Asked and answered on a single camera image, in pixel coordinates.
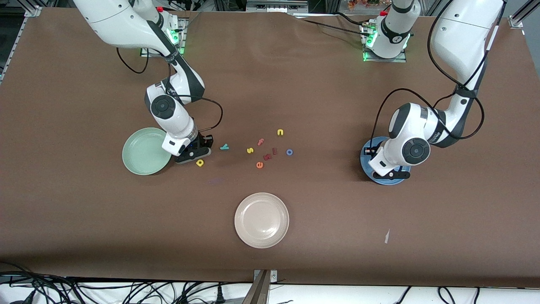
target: brown table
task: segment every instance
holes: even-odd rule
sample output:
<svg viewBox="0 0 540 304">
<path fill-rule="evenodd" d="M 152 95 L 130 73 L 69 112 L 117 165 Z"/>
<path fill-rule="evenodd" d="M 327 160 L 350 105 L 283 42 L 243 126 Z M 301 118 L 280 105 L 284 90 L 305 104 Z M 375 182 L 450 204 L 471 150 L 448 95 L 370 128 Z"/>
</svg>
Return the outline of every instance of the brown table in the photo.
<svg viewBox="0 0 540 304">
<path fill-rule="evenodd" d="M 354 34 L 286 14 L 201 14 L 185 58 L 225 109 L 214 152 L 202 168 L 170 163 L 137 176 L 122 146 L 157 127 L 143 96 L 166 77 L 165 62 L 151 58 L 133 74 L 77 10 L 45 8 L 0 85 L 0 258 L 73 276 L 249 281 L 253 269 L 274 268 L 292 283 L 538 286 L 540 83 L 521 31 L 503 22 L 498 33 L 474 138 L 434 148 L 398 186 L 360 168 L 388 92 L 435 101 L 453 89 L 427 57 L 432 21 L 416 23 L 407 63 L 387 64 L 363 62 Z M 136 50 L 122 53 L 144 65 Z M 405 102 L 418 100 L 391 98 L 377 135 Z M 219 117 L 204 101 L 187 110 L 202 128 Z M 478 117 L 474 106 L 466 132 Z M 278 155 L 257 169 L 273 147 Z M 270 249 L 248 247 L 234 230 L 236 207 L 260 191 L 291 216 Z"/>
</svg>

